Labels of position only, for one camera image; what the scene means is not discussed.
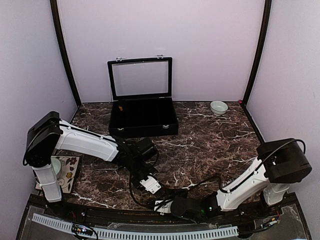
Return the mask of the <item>black display case glass lid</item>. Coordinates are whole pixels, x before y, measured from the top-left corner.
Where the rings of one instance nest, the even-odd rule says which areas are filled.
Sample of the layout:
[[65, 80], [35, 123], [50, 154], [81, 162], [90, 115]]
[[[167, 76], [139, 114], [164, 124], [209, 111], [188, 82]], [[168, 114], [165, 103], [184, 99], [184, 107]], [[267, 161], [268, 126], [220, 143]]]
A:
[[111, 60], [107, 68], [112, 93], [110, 135], [129, 139], [178, 134], [172, 57]]

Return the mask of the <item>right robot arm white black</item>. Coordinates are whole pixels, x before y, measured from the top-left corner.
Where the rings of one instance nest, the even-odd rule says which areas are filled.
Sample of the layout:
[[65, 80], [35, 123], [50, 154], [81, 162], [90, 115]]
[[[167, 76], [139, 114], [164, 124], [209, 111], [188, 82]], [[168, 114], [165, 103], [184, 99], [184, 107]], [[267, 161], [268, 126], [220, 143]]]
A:
[[255, 213], [266, 217], [283, 200], [291, 184], [301, 182], [312, 167], [305, 156], [306, 144], [301, 139], [287, 138], [262, 143], [257, 157], [239, 177], [226, 186], [219, 186], [203, 199], [188, 197], [188, 192], [158, 200], [153, 210], [162, 215], [203, 223], [226, 212], [236, 210], [246, 199], [262, 191], [262, 201]]

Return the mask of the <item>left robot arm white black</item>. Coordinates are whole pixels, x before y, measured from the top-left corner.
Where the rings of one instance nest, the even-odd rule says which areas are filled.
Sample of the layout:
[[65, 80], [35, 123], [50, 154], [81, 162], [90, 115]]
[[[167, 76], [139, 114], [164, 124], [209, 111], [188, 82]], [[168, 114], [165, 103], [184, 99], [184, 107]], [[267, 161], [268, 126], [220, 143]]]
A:
[[67, 218], [71, 208], [62, 200], [62, 189], [52, 166], [55, 150], [73, 151], [124, 167], [130, 173], [130, 182], [151, 194], [162, 188], [155, 177], [158, 171], [147, 162], [159, 154], [150, 138], [130, 141], [100, 135], [76, 127], [51, 111], [29, 129], [22, 163], [31, 166], [51, 210], [60, 218]]

